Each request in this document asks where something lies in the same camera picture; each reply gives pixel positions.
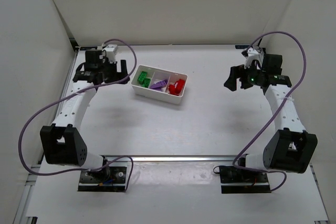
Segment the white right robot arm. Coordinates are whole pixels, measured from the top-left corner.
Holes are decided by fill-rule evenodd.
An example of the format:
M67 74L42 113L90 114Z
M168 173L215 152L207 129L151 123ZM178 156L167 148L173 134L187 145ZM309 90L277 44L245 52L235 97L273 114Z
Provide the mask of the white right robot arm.
M282 56L263 54L254 49L243 51L244 65L233 66L224 86L236 91L259 86L267 99L275 125L275 134L259 154L246 154L243 149L233 161L238 169L253 172L282 171L302 174L317 147L317 137L308 133L297 114L291 96L292 83L282 75Z

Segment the red double half-round lego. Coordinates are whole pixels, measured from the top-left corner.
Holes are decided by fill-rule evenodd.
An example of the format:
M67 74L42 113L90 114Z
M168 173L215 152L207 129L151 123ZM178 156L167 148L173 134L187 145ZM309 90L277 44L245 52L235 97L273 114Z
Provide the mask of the red double half-round lego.
M174 93L174 89L175 89L175 88L174 88L174 84L170 84L170 85L169 85L169 93L172 94L172 95L176 95L176 94Z

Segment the green top lego brick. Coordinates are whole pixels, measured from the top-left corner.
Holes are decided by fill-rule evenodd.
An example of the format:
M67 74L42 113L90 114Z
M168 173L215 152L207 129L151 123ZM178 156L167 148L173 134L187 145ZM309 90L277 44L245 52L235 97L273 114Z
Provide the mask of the green top lego brick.
M150 86L150 83L151 83L151 78L145 78L144 80L143 80L143 87L144 88L148 88L149 86Z

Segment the aluminium frame rail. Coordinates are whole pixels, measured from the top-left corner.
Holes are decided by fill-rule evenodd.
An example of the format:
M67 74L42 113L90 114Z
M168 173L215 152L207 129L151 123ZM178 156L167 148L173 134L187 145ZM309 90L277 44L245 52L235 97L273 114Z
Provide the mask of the aluminium frame rail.
M232 162L236 155L135 155L134 162Z

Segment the green lego plates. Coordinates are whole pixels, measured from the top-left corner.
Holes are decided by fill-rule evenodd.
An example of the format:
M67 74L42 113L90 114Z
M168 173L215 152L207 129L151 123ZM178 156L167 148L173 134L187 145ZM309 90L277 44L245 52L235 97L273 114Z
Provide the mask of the green lego plates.
M138 79L137 79L139 84L143 85L143 83L144 83L144 81L147 77L147 74L148 74L147 72L141 71L141 73L139 74Z

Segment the red oval flower lego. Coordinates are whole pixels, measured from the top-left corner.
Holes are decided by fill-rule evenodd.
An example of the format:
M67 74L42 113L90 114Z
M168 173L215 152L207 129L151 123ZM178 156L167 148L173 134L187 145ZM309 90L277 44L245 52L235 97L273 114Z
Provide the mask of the red oval flower lego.
M183 80L183 79L177 80L174 84L174 88L175 88L174 93L176 95L179 95L181 93L181 91L183 90L184 86L185 86L185 80Z

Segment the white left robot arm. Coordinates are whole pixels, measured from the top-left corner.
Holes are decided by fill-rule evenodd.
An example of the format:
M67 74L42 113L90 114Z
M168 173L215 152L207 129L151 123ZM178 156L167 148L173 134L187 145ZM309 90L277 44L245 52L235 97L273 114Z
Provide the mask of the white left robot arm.
M72 97L64 102L51 125L40 130L48 164L68 165L98 173L106 164L103 156L88 151L80 135L80 127L99 85L116 81L126 84L130 80L125 60L120 60L121 70L117 70L116 54L116 45L86 50L85 61L77 67L72 80Z

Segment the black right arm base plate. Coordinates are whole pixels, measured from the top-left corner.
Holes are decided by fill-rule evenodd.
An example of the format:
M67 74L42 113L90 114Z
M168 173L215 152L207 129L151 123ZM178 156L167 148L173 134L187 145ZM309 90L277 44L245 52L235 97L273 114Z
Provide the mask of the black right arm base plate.
M222 194L271 193L266 174L238 169L234 166L215 166L213 173L219 175Z

